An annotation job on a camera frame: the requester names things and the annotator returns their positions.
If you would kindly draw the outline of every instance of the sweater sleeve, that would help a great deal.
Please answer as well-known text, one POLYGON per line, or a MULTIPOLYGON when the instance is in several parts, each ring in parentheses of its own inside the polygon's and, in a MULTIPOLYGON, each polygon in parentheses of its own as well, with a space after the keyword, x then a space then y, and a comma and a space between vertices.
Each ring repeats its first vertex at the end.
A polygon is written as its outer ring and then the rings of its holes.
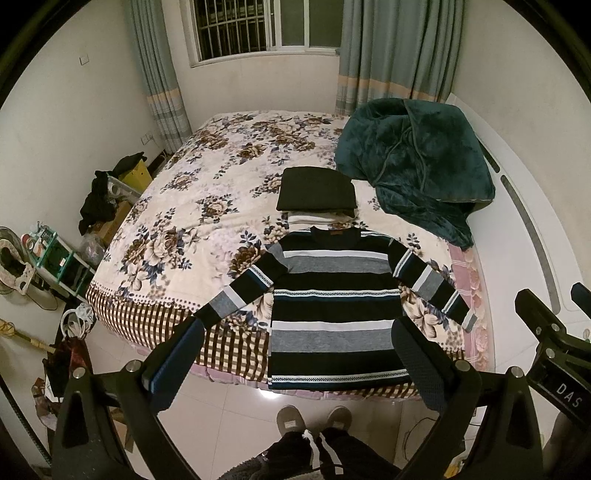
POLYGON ((228 315, 255 301, 286 273, 283 251, 281 245, 276 243, 195 315, 201 319, 204 327, 209 329, 228 315))
POLYGON ((447 317, 462 325, 464 330, 467 332, 472 330, 476 316, 460 292, 431 265, 394 239, 388 247, 388 262, 394 278, 441 310, 447 317))

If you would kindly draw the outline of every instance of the window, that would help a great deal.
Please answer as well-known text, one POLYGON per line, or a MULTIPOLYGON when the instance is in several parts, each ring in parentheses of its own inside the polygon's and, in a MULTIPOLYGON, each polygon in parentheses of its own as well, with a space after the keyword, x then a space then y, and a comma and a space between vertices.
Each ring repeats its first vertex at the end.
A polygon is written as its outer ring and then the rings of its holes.
POLYGON ((193 7, 198 61, 340 46, 343 0, 194 0, 193 7))

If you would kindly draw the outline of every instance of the yellow box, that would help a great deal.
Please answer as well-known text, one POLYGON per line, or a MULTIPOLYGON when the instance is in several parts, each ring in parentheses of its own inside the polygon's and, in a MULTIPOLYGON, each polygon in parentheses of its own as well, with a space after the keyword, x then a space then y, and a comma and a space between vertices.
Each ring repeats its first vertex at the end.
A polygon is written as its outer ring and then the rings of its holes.
POLYGON ((143 160, 140 160, 133 170, 119 175, 119 179, 140 193, 152 183, 152 177, 143 160))

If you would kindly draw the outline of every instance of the window sill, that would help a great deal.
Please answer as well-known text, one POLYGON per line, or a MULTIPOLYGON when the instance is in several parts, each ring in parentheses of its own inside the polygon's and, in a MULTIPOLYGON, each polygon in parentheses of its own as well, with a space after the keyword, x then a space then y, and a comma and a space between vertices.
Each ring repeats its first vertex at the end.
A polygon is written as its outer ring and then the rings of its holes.
POLYGON ((212 63, 219 63, 221 61, 248 59, 250 57, 264 57, 271 55, 324 55, 329 57, 338 57, 335 48, 304 48, 304 47, 283 47, 280 50, 269 51, 254 51, 251 53, 239 53, 236 55, 227 55, 225 57, 217 57, 210 60, 202 60, 197 62, 190 62, 191 68, 211 65, 212 63))

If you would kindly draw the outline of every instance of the person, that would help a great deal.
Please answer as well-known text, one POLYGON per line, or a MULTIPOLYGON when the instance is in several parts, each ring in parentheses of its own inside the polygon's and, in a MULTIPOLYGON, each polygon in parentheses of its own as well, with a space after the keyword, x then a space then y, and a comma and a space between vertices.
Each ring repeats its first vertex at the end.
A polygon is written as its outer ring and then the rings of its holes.
POLYGON ((352 415, 336 407, 314 438, 297 408, 277 414, 281 440, 232 468, 219 480, 375 480, 394 479, 400 469, 349 435, 352 415))

